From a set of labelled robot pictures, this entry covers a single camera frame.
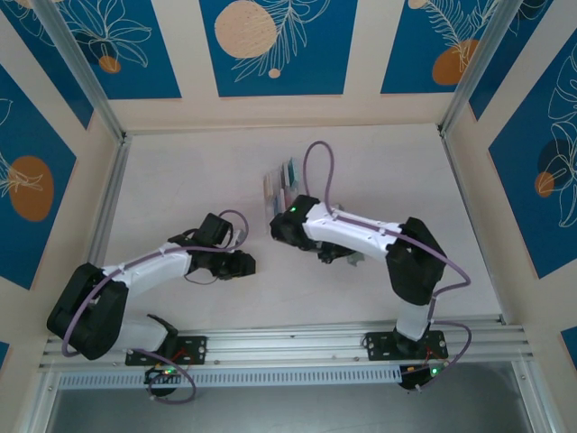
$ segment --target white leaf drawing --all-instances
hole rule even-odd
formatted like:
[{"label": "white leaf drawing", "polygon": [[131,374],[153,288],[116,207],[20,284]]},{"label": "white leaf drawing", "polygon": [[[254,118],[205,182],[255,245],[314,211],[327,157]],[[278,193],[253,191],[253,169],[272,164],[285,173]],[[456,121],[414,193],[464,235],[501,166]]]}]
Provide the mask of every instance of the white leaf drawing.
[{"label": "white leaf drawing", "polygon": [[544,170],[550,176],[540,176],[541,181],[537,184],[537,192],[559,192],[558,226],[561,228],[571,227],[577,222],[577,126],[573,123],[575,115],[577,44],[559,69],[549,100],[548,116],[554,121],[551,134],[555,139],[555,156]]},{"label": "white leaf drawing", "polygon": [[[12,104],[13,101],[10,99],[0,99],[0,127],[8,120]],[[0,197],[4,197],[11,189],[18,191],[18,188],[30,188],[42,191],[42,186],[39,184],[41,179],[42,175],[26,176],[16,170],[0,152]]]},{"label": "white leaf drawing", "polygon": [[461,72],[472,56],[471,40],[487,26],[501,0],[486,0],[484,6],[480,1],[470,14],[465,14],[460,0],[428,0],[421,8],[428,13],[433,30],[443,37],[444,44],[458,52]]},{"label": "white leaf drawing", "polygon": [[[27,32],[54,46],[32,9],[20,5],[16,0],[0,1],[9,6]],[[137,44],[150,39],[152,28],[124,19],[124,0],[63,0],[55,5],[77,43],[89,47],[88,51],[84,51],[85,55],[96,56],[88,59],[89,62],[97,64],[100,59],[97,56],[106,55],[115,60],[138,63],[144,68],[148,66],[148,57]]]},{"label": "white leaf drawing", "polygon": [[513,18],[513,21],[511,22],[508,29],[515,36],[517,36],[521,22],[534,21],[539,19],[539,17],[543,14],[547,3],[549,3],[549,0],[525,0],[519,7],[517,14],[515,15],[515,18]]},{"label": "white leaf drawing", "polygon": [[[270,15],[276,27],[276,41],[262,55],[249,59],[236,59],[233,70],[238,70],[234,82],[257,73],[262,76],[272,69],[282,71],[297,57],[299,47],[307,47],[307,31],[305,24],[312,23],[321,16],[330,5],[331,0],[261,0],[255,4]],[[311,5],[323,1],[316,12]]]}]

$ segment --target white tabletop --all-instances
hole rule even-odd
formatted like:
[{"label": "white tabletop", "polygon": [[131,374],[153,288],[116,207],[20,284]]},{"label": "white tabletop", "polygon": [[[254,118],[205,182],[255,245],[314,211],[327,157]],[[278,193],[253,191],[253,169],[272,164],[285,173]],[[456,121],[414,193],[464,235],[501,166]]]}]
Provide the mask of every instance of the white tabletop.
[{"label": "white tabletop", "polygon": [[[197,227],[208,212],[243,212],[251,233],[242,249],[257,274],[209,286],[184,279],[149,290],[127,315],[154,313],[179,329],[267,327],[394,319],[398,298],[386,267],[370,258],[354,268],[345,259],[274,242],[267,234],[262,178],[307,146],[326,140],[336,168],[332,201],[348,212],[405,222],[422,219],[472,286],[440,299],[437,317],[500,314],[479,247],[432,124],[242,129],[134,137],[105,264],[130,261],[169,237]],[[323,196],[328,157],[315,149],[311,193]],[[231,216],[240,226],[241,221]],[[206,271],[192,278],[209,281]],[[461,277],[446,269],[441,284]]]}]

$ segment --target metal frame bar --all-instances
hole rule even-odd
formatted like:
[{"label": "metal frame bar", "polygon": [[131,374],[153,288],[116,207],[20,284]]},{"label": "metal frame bar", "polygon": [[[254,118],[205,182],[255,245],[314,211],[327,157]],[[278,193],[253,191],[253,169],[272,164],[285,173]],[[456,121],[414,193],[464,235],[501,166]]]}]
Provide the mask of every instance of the metal frame bar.
[{"label": "metal frame bar", "polygon": [[[353,385],[362,383],[401,383],[396,365],[357,365],[354,367],[297,368],[195,368],[188,372],[198,388],[246,388],[253,386]],[[158,388],[189,388],[181,375],[170,377]],[[142,390],[146,387],[142,371],[63,373],[59,390]]]},{"label": "metal frame bar", "polygon": [[[504,326],[499,317],[465,318],[474,339],[463,362],[518,361],[532,359],[533,353],[522,326]],[[393,321],[303,327],[273,327],[245,330],[207,330],[181,332],[182,336],[208,338],[206,363],[202,368],[331,367],[352,365],[420,364],[419,360],[371,362],[362,340],[367,332],[391,331]],[[466,334],[457,327],[444,331],[449,353],[463,347]],[[41,372],[142,370],[124,365],[125,352],[113,351],[87,362],[81,357],[66,358],[60,352],[62,341],[50,338],[41,359]]]},{"label": "metal frame bar", "polygon": [[517,385],[525,404],[525,409],[535,432],[562,433],[567,431],[536,361],[516,361],[511,363]]},{"label": "metal frame bar", "polygon": [[36,394],[18,431],[20,433],[44,433],[56,401],[60,385],[60,373],[37,373]]},{"label": "metal frame bar", "polygon": [[87,261],[96,266],[104,264],[106,248],[110,239],[114,212],[120,196],[120,190],[124,179],[124,170],[128,162],[128,153],[132,145],[133,138],[130,135],[124,137],[114,156],[113,167],[106,184],[106,190],[102,199],[98,217],[96,218],[96,228],[90,243],[87,254]]},{"label": "metal frame bar", "polygon": [[54,42],[60,56],[66,61],[88,101],[102,117],[106,129],[120,143],[124,138],[120,121],[108,104],[105,91],[96,79],[94,71],[90,68],[86,57],[74,40],[57,6],[51,0],[31,0],[31,3],[36,16]]},{"label": "metal frame bar", "polygon": [[487,30],[481,37],[481,43],[475,50],[469,66],[464,71],[461,82],[457,85],[453,99],[441,120],[440,131],[442,137],[447,136],[451,132],[455,121],[469,102],[473,90],[479,84],[485,69],[489,66],[490,60],[493,58],[522,3],[523,0],[502,0],[497,6],[495,14],[487,25]]}]

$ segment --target robotic arm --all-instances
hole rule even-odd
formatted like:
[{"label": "robotic arm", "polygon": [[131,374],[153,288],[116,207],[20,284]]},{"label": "robotic arm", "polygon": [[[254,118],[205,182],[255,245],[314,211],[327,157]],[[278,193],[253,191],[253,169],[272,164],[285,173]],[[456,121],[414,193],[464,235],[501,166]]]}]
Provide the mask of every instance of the robotic arm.
[{"label": "robotic arm", "polygon": [[415,239],[442,255],[443,250],[418,219],[409,218],[405,224],[385,223],[331,210],[329,213],[317,198],[298,196],[285,213],[270,222],[271,235],[277,241],[317,253],[323,263],[354,253],[386,263],[392,288],[401,298],[397,346],[410,356],[412,346],[428,329],[433,290],[443,277],[444,263],[394,234]]},{"label": "robotic arm", "polygon": [[104,285],[97,298],[82,313],[69,343],[89,360],[97,359],[111,349],[134,347],[151,352],[161,349],[165,355],[172,356],[178,331],[153,315],[149,315],[146,321],[125,320],[127,303],[165,281],[183,277],[200,268],[208,269],[219,280],[254,274],[254,259],[240,250],[207,252],[186,249],[220,246],[224,249],[241,243],[244,236],[241,230],[234,231],[228,221],[208,214],[198,229],[171,237],[156,252],[132,261],[126,269],[124,264],[97,268],[85,263],[72,274],[50,313],[48,329],[64,338],[74,315],[89,293],[120,268],[122,271]]}]

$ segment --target purple cable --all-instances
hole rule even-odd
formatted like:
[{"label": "purple cable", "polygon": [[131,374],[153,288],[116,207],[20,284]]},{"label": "purple cable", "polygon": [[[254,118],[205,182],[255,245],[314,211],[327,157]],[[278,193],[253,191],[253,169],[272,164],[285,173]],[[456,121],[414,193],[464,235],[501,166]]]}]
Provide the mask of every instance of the purple cable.
[{"label": "purple cable", "polygon": [[[88,296],[82,301],[82,303],[80,304],[80,307],[78,308],[78,310],[76,311],[76,313],[74,314],[74,317],[72,318],[72,320],[70,320],[70,324],[68,329],[66,330],[66,333],[64,334],[64,338],[62,339],[62,354],[68,358],[72,357],[72,356],[77,356],[79,355],[78,352],[69,352],[68,350],[68,346],[69,346],[69,342],[70,342],[70,337],[72,336],[72,332],[74,331],[74,328],[76,327],[76,325],[78,324],[78,321],[80,320],[80,317],[82,316],[82,314],[84,313],[84,311],[87,309],[88,304],[90,304],[90,301],[92,299],[94,299],[98,293],[100,292],[100,290],[110,281],[112,280],[116,275],[122,273],[123,271],[127,271],[131,268],[133,268],[134,266],[137,266],[141,263],[145,263],[148,262],[151,259],[154,259],[156,257],[159,257],[163,254],[170,254],[170,253],[177,253],[180,251],[206,251],[206,252],[227,252],[227,251],[232,251],[237,249],[239,246],[241,246],[244,241],[246,240],[246,238],[248,237],[249,234],[249,222],[247,221],[246,217],[241,214],[240,212],[238,212],[237,210],[233,210],[233,209],[226,209],[223,212],[221,212],[219,214],[219,216],[221,217],[222,215],[225,214],[236,214],[238,215],[241,220],[244,222],[244,228],[246,231],[245,237],[244,239],[237,245],[233,245],[233,246],[228,246],[226,248],[209,248],[209,247],[204,247],[204,246],[178,246],[175,248],[169,248],[168,250],[161,252],[161,251],[157,251],[154,253],[150,253],[147,254],[143,257],[141,257],[140,259],[136,259],[133,262],[127,263],[123,269],[119,268],[116,271],[111,272],[109,275],[107,275],[106,277],[104,277],[103,280],[101,280],[94,289],[92,289],[90,291],[90,293],[88,293]],[[133,349],[133,350],[138,350],[139,352],[143,353],[144,351],[142,349]],[[188,374],[185,374],[185,377],[187,379],[190,378],[190,376]],[[179,403],[185,403],[188,401],[174,401],[172,403],[167,403],[167,404],[179,404]]]},{"label": "purple cable", "polygon": [[[326,212],[329,215],[332,215],[333,210],[331,209],[331,205],[330,205],[329,193],[331,190],[331,184],[333,183],[334,153],[333,153],[333,149],[331,149],[331,146],[327,142],[323,142],[323,141],[319,140],[319,141],[312,143],[310,146],[308,146],[307,152],[305,153],[305,160],[303,161],[303,181],[305,183],[305,191],[307,192],[307,195],[310,196],[310,190],[308,189],[308,182],[307,182],[307,163],[308,163],[308,157],[310,155],[310,152],[313,150],[314,147],[316,147],[318,145],[322,145],[328,150],[328,155],[330,158],[328,180],[326,181],[326,187],[325,187],[325,206],[326,206]],[[348,223],[348,224],[353,224],[355,226],[368,228],[369,230],[374,230],[376,232],[380,231],[380,227],[378,227],[378,226],[373,226],[372,224],[363,223],[362,221],[357,221],[355,219],[347,218],[346,216],[337,216],[336,219],[339,221],[343,221],[345,223]],[[410,244],[422,249],[423,251],[426,251],[427,253],[431,254],[433,257],[440,260],[441,262],[448,264],[459,275],[461,275],[463,277],[463,279],[464,279],[463,282],[451,284],[449,286],[443,287],[442,289],[439,289],[439,290],[436,290],[433,292],[433,298],[431,299],[431,307],[430,307],[429,314],[428,314],[429,320],[431,319],[431,317],[433,316],[433,313],[435,311],[435,304],[436,304],[436,297],[437,296],[439,296],[440,294],[445,293],[449,290],[460,289],[462,287],[466,287],[466,286],[469,286],[471,284],[471,278],[469,277],[469,275],[467,275],[467,272],[465,272],[463,269],[461,269],[452,260],[448,259],[447,257],[445,257],[441,253],[437,252],[436,250],[434,250],[430,246],[425,245],[422,242],[419,242],[417,239],[413,239],[410,236],[403,235],[403,234],[397,233],[397,232],[393,232],[393,231],[390,231],[387,229],[385,229],[385,235],[395,236],[402,241],[409,242]]]},{"label": "purple cable", "polygon": [[158,403],[162,403],[162,404],[171,404],[171,405],[176,405],[176,404],[185,404],[185,403],[190,403],[191,401],[193,401],[195,399],[195,396],[197,395],[197,386],[195,384],[194,379],[192,378],[192,376],[190,374],[188,374],[188,372],[182,368],[180,365],[173,363],[172,361],[170,361],[170,359],[165,358],[164,356],[160,356],[158,354],[155,354],[153,352],[149,352],[148,350],[144,350],[144,349],[133,349],[134,352],[138,352],[139,354],[143,354],[146,356],[149,356],[150,358],[154,358],[154,359],[158,359],[159,361],[161,361],[164,364],[167,365],[171,365],[174,368],[177,369],[177,371],[182,374],[183,377],[185,377],[190,384],[192,385],[192,393],[183,400],[166,400],[166,399],[160,399],[158,398],[156,395],[154,395],[152,393],[152,385],[154,383],[157,382],[159,377],[162,377],[160,374],[156,377],[154,377],[148,384],[148,388],[146,389],[146,391],[148,391],[149,395],[151,396],[151,399],[153,401],[156,401]]},{"label": "purple cable", "polygon": [[[458,362],[459,360],[463,357],[463,355],[465,355],[465,352],[467,352],[467,349],[469,349],[469,346],[471,345],[471,341],[472,341],[472,332],[471,329],[464,325],[463,323],[459,323],[459,322],[453,322],[450,320],[435,320],[435,322],[437,325],[445,325],[448,327],[461,327],[463,328],[465,331],[467,331],[467,341],[465,342],[465,345],[463,346],[463,349],[461,349],[461,352],[459,352],[455,358],[453,358],[453,360],[451,362],[449,362],[449,364],[443,369],[443,373],[446,373],[448,370],[450,370],[451,368],[453,368]],[[425,383],[423,386],[419,387],[419,391],[423,390],[424,388],[426,388],[427,386],[431,385],[431,383],[433,383],[434,381],[436,381],[436,378],[439,376],[435,376],[433,379],[431,379],[429,382]]]}]

